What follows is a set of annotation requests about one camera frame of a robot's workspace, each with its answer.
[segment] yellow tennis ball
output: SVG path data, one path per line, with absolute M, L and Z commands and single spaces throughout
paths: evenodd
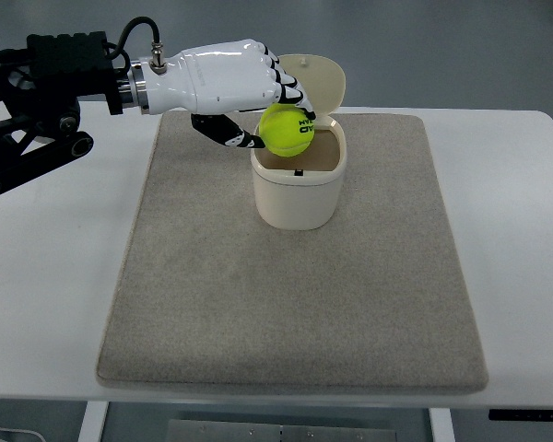
M 273 104 L 262 114 L 258 134 L 279 157 L 295 157 L 310 145 L 313 122 L 293 104 Z

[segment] robotic arm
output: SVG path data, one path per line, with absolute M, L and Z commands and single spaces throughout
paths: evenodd
M 131 62 L 124 44 L 131 30 L 148 24 L 152 57 Z M 159 114 L 192 112 L 193 127 L 222 145 L 264 147 L 225 113 L 290 103 L 314 119 L 301 84 L 288 76 L 260 42 L 235 41 L 185 50 L 165 60 L 159 31 L 147 17 L 125 27 L 117 44 L 104 32 L 29 35 L 27 49 L 0 51 L 0 101 L 11 118 L 0 122 L 0 194 L 86 155 L 94 144 L 79 132 L 77 98 L 104 94 L 109 112 L 139 106 Z M 122 56 L 123 68 L 112 60 Z M 12 134 L 22 131 L 16 141 Z M 35 138 L 50 143 L 25 152 Z

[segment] cream plastic container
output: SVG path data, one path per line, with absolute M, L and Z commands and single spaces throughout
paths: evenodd
M 269 225 L 310 230 L 332 217 L 342 189 L 347 141 L 340 124 L 329 114 L 342 103 L 346 76 L 336 62 L 319 55 L 283 55 L 279 60 L 310 98 L 317 116 L 315 136 L 295 157 L 279 157 L 268 149 L 252 150 L 254 199 L 258 213 Z

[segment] flip lid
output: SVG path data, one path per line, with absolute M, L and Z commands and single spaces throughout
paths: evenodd
M 328 115 L 340 107 L 347 80 L 338 63 L 321 55 L 299 53 L 278 59 L 287 74 L 301 82 L 317 115 Z

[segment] gray felt pad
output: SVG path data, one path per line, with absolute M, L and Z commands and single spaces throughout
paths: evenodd
M 253 130 L 259 114 L 232 116 Z M 165 114 L 98 376 L 246 392 L 471 392 L 487 383 L 428 140 L 416 117 L 336 115 L 332 219 L 266 224 L 250 152 Z

